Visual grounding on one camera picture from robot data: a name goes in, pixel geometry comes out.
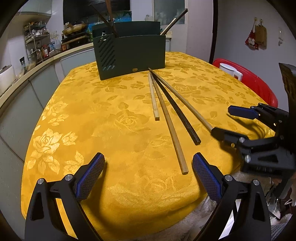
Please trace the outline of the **long light wooden chopstick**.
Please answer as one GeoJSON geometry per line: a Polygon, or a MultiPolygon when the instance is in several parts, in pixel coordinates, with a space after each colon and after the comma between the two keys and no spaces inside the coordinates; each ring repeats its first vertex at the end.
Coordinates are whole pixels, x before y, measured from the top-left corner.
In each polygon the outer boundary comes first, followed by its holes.
{"type": "Polygon", "coordinates": [[[158,88],[158,85],[157,85],[155,79],[152,76],[152,73],[150,73],[150,76],[151,76],[154,88],[156,90],[156,93],[157,93],[157,96],[158,96],[162,111],[163,111],[164,116],[165,116],[166,124],[168,126],[168,129],[169,129],[169,132],[170,132],[170,135],[171,135],[171,139],[173,141],[173,145],[174,145],[174,148],[175,148],[175,151],[176,151],[176,155],[177,155],[177,158],[178,158],[178,162],[179,162],[179,165],[180,165],[181,172],[182,172],[183,175],[186,175],[186,174],[188,174],[189,169],[188,169],[188,166],[187,166],[187,163],[186,163],[186,160],[185,160],[185,156],[184,156],[182,147],[180,145],[180,141],[178,139],[175,127],[173,125],[170,114],[169,114],[168,109],[167,109],[167,107],[165,105],[165,102],[163,100],[162,94],[161,94],[161,92],[160,92],[160,90],[158,88]]]}

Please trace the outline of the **dark black chopstick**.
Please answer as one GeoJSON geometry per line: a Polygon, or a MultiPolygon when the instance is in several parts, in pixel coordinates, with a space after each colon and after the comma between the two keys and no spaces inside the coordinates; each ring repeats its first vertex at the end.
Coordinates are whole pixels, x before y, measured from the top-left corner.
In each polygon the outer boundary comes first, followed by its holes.
{"type": "Polygon", "coordinates": [[[179,119],[181,120],[181,122],[183,123],[184,127],[186,128],[186,130],[187,130],[188,134],[190,135],[191,139],[193,140],[194,144],[196,146],[199,145],[199,144],[201,144],[201,140],[200,140],[199,136],[197,135],[196,131],[194,130],[194,128],[192,127],[192,125],[190,124],[190,122],[188,121],[188,119],[186,118],[186,116],[184,115],[184,113],[181,111],[181,109],[179,108],[179,106],[177,105],[177,103],[170,96],[170,94],[165,89],[165,87],[161,84],[161,82],[158,80],[158,78],[156,77],[156,75],[155,74],[152,74],[152,77],[154,78],[154,80],[156,81],[156,83],[158,84],[158,86],[161,88],[161,90],[165,94],[166,98],[170,102],[171,106],[173,107],[173,109],[177,113],[179,119]]]}

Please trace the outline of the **thin brown wooden chopstick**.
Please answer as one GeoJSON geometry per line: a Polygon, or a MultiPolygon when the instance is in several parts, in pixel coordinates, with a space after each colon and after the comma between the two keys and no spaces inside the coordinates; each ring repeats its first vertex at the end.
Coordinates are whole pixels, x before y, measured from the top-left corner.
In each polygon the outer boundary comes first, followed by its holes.
{"type": "Polygon", "coordinates": [[[181,95],[175,90],[169,83],[167,83],[164,78],[160,77],[156,72],[154,72],[151,68],[149,71],[155,75],[158,80],[164,84],[195,116],[196,118],[205,126],[205,128],[211,132],[213,126],[181,95]]]}

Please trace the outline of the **short pale wooden chopstick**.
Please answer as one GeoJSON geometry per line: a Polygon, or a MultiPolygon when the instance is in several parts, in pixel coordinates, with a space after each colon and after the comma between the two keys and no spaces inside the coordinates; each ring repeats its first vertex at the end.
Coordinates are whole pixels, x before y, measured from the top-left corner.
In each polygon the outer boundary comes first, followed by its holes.
{"type": "Polygon", "coordinates": [[[149,89],[150,89],[151,99],[152,99],[152,109],[154,112],[154,119],[155,119],[155,121],[159,121],[159,110],[158,110],[158,106],[157,106],[157,102],[156,102],[156,97],[154,94],[154,85],[152,82],[151,73],[148,74],[148,80],[149,80],[149,89]]]}

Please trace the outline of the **red plastic chair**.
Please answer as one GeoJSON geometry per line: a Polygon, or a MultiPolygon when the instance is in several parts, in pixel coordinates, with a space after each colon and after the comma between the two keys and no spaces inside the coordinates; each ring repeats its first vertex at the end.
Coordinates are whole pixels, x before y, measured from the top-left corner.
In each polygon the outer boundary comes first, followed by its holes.
{"type": "Polygon", "coordinates": [[[278,99],[276,98],[276,95],[259,76],[252,73],[250,70],[244,68],[243,66],[226,59],[218,58],[213,62],[213,65],[217,68],[220,67],[221,64],[227,64],[235,68],[238,72],[242,73],[241,82],[243,84],[252,89],[267,104],[275,108],[278,107],[278,99]]]}

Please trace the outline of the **white electric kettle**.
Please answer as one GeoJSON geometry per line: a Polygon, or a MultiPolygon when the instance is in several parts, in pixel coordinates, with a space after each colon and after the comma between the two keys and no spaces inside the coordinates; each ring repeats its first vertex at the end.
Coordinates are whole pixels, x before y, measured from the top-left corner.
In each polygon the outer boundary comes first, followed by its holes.
{"type": "Polygon", "coordinates": [[[242,80],[243,74],[241,72],[239,72],[236,68],[234,68],[228,64],[220,63],[219,69],[228,73],[229,75],[231,75],[232,77],[236,78],[239,81],[242,80]]]}

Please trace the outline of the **red hanging decoration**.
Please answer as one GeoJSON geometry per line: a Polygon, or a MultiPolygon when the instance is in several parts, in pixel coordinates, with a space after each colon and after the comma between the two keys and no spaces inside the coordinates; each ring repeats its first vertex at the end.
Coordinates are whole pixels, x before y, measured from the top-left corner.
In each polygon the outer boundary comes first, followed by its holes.
{"type": "Polygon", "coordinates": [[[257,18],[254,18],[254,22],[253,22],[253,26],[252,29],[247,37],[247,39],[245,40],[245,45],[252,49],[252,50],[258,50],[259,46],[255,40],[256,36],[255,36],[255,25],[257,23],[257,18]]]}

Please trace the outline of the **brown hanging bag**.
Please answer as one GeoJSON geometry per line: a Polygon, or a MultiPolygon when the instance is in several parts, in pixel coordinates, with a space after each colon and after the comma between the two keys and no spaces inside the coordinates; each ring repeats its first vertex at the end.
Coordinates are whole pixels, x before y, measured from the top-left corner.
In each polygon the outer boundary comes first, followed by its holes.
{"type": "Polygon", "coordinates": [[[267,29],[263,26],[262,19],[260,19],[259,24],[255,26],[255,40],[259,48],[267,48],[267,29]]]}

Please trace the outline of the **yellow floral tablecloth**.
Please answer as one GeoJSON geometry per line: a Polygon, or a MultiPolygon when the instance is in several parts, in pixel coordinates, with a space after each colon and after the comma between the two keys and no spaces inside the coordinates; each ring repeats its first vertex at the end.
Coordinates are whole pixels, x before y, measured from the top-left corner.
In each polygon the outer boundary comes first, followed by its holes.
{"type": "MultiPolygon", "coordinates": [[[[192,170],[195,153],[201,152],[223,174],[239,169],[236,151],[222,149],[172,94],[201,139],[196,146],[162,94],[189,167],[189,173],[182,175],[159,102],[160,121],[154,119],[148,73],[101,81],[96,62],[69,72],[44,108],[28,146],[21,188],[24,218],[39,178],[61,180],[88,164],[97,152],[105,156],[107,166],[81,204],[104,240],[160,232],[197,208],[206,192],[192,170]]],[[[274,135],[257,120],[227,114],[230,105],[250,107],[264,101],[213,65],[185,53],[167,52],[166,67],[156,73],[212,126],[252,140],[274,135]]]]}

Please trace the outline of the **white rice cooker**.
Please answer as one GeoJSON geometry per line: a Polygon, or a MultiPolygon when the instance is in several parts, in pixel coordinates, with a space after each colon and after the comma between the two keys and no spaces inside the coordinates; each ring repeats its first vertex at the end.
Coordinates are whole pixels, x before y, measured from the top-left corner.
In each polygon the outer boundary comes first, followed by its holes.
{"type": "Polygon", "coordinates": [[[0,92],[1,94],[5,93],[6,90],[12,85],[15,81],[15,71],[12,65],[4,66],[0,70],[0,92]]]}

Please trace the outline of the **dark green utensil holder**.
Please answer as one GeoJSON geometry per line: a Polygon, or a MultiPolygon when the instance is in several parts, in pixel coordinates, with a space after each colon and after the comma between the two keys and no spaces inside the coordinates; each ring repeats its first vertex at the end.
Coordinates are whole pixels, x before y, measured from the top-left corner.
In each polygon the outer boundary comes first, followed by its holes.
{"type": "Polygon", "coordinates": [[[114,34],[106,24],[92,27],[100,80],[165,67],[166,37],[160,22],[118,22],[114,34]]]}

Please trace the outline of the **metal spice rack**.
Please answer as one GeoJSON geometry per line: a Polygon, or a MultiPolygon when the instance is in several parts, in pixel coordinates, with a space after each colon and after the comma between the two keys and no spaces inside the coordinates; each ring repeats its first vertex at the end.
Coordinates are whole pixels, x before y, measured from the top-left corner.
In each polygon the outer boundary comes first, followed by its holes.
{"type": "Polygon", "coordinates": [[[37,65],[57,52],[57,31],[50,32],[43,21],[29,22],[23,27],[27,57],[37,65]]]}

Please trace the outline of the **golden pan with lid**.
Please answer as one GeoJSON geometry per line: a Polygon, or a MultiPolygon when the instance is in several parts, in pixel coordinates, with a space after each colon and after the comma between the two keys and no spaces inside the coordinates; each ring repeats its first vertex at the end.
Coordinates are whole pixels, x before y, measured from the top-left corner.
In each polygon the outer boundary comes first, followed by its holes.
{"type": "Polygon", "coordinates": [[[80,23],[80,24],[72,25],[71,23],[67,22],[66,28],[62,31],[62,33],[64,36],[67,36],[67,35],[72,34],[74,32],[83,31],[87,27],[88,27],[87,23],[80,23]]]}

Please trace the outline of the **black range hood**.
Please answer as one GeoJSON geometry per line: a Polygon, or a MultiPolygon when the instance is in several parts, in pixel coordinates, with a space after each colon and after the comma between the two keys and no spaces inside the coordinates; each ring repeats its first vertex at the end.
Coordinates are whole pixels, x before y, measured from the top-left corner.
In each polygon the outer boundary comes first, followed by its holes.
{"type": "MultiPolygon", "coordinates": [[[[112,12],[130,10],[130,1],[114,0],[109,2],[112,12]]],[[[89,18],[90,16],[95,16],[98,12],[100,12],[101,14],[108,13],[106,1],[63,1],[64,24],[86,22],[87,18],[89,18]]]]}

